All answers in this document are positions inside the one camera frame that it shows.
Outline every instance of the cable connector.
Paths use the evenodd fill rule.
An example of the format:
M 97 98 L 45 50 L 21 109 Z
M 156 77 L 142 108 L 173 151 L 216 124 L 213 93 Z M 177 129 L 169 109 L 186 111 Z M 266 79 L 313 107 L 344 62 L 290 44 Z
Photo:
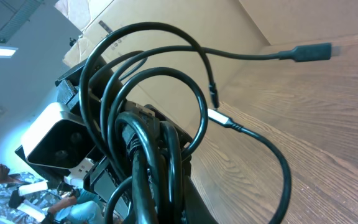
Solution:
M 211 95 L 211 100 L 212 104 L 214 105 L 214 108 L 219 108 L 219 96 L 215 83 L 209 84 L 209 94 Z
M 217 112 L 216 110 L 208 109 L 208 118 L 211 121 L 214 121 L 215 123 L 219 124 L 222 127 L 225 128 L 231 128 L 238 132 L 242 132 L 243 126 L 240 124 L 237 124 L 231 119 L 230 117 L 226 116 L 225 114 L 222 114 L 220 112 Z
M 279 52 L 279 60 L 292 59 L 296 62 L 312 62 L 329 60 L 332 54 L 332 44 L 311 44 L 297 46 L 292 50 Z

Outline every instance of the cable bundle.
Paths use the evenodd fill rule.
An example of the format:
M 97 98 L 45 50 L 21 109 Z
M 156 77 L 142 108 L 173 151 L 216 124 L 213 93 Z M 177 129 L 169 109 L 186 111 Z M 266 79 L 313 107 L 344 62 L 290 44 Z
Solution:
M 96 63 L 98 57 L 115 41 L 124 37 L 125 35 L 133 32 L 143 30 L 162 30 L 176 34 L 185 39 L 190 46 L 168 46 L 152 49 L 148 51 L 136 51 L 125 54 L 107 65 L 102 67 L 98 72 L 92 76 L 92 69 Z M 112 223 L 112 211 L 118 201 L 119 197 L 130 189 L 132 186 L 132 202 L 134 208 L 126 219 L 126 222 L 138 223 L 158 223 L 158 222 L 175 222 L 179 223 L 181 213 L 183 210 L 183 189 L 182 189 L 182 173 L 181 162 L 187 159 L 196 150 L 201 143 L 206 128 L 208 125 L 208 108 L 203 92 L 199 86 L 186 74 L 173 68 L 150 68 L 135 74 L 132 78 L 125 83 L 120 89 L 119 93 L 115 96 L 111 94 L 114 84 L 129 76 L 135 72 L 142 64 L 147 60 L 147 57 L 161 54 L 164 52 L 173 51 L 188 51 L 197 52 L 206 67 L 208 81 L 209 81 L 209 93 L 215 110 L 219 108 L 218 91 L 214 82 L 211 65 L 209 63 L 208 54 L 215 54 L 222 57 L 240 59 L 240 60 L 270 60 L 270 59 L 293 59 L 295 61 L 308 61 L 308 60 L 326 60 L 331 56 L 331 44 L 319 44 L 301 46 L 300 49 L 295 48 L 291 51 L 279 52 L 277 54 L 270 55 L 241 55 L 223 52 L 220 50 L 214 50 L 201 47 L 195 39 L 190 37 L 182 30 L 170 26 L 168 24 L 162 24 L 158 22 L 143 22 L 125 26 L 103 39 L 91 52 L 88 57 L 85 66 L 83 68 L 80 78 L 80 109 L 84 119 L 85 125 L 95 142 L 97 148 L 109 159 L 115 173 L 119 177 L 121 184 L 111 195 L 106 209 L 105 221 L 106 223 Z M 96 127 L 94 117 L 91 114 L 89 104 L 89 90 L 97 83 L 98 79 L 104 74 L 106 70 L 113 68 L 115 65 L 127 60 L 118 70 L 112 75 L 106 88 L 104 89 L 103 99 L 101 103 L 100 111 L 100 131 Z M 141 61 L 136 68 L 127 73 L 124 77 L 119 78 L 131 65 Z M 146 78 L 166 75 L 181 80 L 188 85 L 195 94 L 198 106 L 200 108 L 200 126 L 194 137 L 194 140 L 183 150 L 180 149 L 178 134 L 175 128 L 168 122 L 161 122 L 160 127 L 162 130 L 163 140 L 168 147 L 168 168 L 163 165 L 163 162 L 158 151 L 157 144 L 150 134 L 145 123 L 135 114 L 131 112 L 121 112 L 121 106 L 128 95 L 128 93 L 142 80 Z M 280 161 L 280 165 L 283 169 L 284 188 L 283 194 L 280 199 L 280 204 L 275 212 L 270 223 L 280 223 L 288 208 L 290 192 L 291 192 L 291 175 L 290 168 L 281 154 L 281 152 L 263 136 L 254 133 L 238 124 L 231 123 L 230 125 L 222 122 L 218 124 L 227 128 L 233 128 L 242 133 L 248 134 L 253 138 L 264 143 Z M 130 170 L 130 164 L 119 152 L 119 127 L 121 124 L 129 125 L 135 130 L 138 138 L 140 139 L 142 149 L 134 154 L 132 161 L 132 173 L 128 174 L 125 170 Z M 150 169 L 152 185 L 154 190 L 154 200 L 157 206 L 157 212 L 154 209 L 154 201 L 151 197 L 148 177 L 146 169 Z

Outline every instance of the patterned shirt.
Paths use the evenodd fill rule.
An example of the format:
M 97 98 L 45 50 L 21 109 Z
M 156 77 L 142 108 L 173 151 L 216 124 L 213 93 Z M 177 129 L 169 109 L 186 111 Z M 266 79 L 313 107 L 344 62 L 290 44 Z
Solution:
M 38 221 L 30 215 L 9 207 L 8 203 L 11 199 L 13 191 L 18 187 L 26 184 L 34 184 L 44 180 L 35 177 L 29 172 L 21 172 L 11 176 L 25 183 L 0 184 L 0 217 L 14 223 L 38 223 Z M 51 207 L 60 200 L 60 196 L 58 196 L 56 190 L 41 190 L 39 192 L 27 194 L 24 197 L 39 208 Z

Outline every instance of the man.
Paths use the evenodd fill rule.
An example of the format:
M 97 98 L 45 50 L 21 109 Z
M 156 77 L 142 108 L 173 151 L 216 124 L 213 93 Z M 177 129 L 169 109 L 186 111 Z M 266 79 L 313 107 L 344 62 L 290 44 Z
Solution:
M 34 184 L 43 181 L 28 172 L 9 175 L 10 169 L 0 164 L 0 217 L 14 223 L 37 223 L 26 213 L 8 206 L 12 192 L 25 184 Z M 56 190 L 42 190 L 24 196 L 32 204 L 46 210 L 57 221 L 68 220 L 69 222 L 100 224 L 103 223 L 103 204 L 99 196 L 80 190 L 80 196 L 63 197 Z M 114 224 L 121 223 L 121 219 L 114 214 Z

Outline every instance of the blue pants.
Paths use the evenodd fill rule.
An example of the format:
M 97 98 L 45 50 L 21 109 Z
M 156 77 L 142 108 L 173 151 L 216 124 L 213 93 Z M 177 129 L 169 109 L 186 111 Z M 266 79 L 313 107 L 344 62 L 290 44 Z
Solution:
M 102 224 L 103 223 L 103 204 L 99 196 L 80 189 L 80 196 L 77 198 L 77 204 L 60 210 L 55 215 L 55 219 L 60 221 L 67 219 L 72 224 Z

